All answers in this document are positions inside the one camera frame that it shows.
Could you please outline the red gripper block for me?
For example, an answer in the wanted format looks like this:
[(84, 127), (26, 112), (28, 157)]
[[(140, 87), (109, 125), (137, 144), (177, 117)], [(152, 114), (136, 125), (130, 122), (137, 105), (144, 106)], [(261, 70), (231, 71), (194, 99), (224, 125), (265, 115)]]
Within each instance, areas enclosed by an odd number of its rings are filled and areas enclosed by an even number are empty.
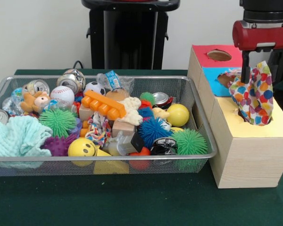
[(283, 49), (283, 24), (256, 24), (236, 21), (232, 32), (234, 46), (242, 50), (241, 82), (250, 81), (250, 51), (259, 48)]

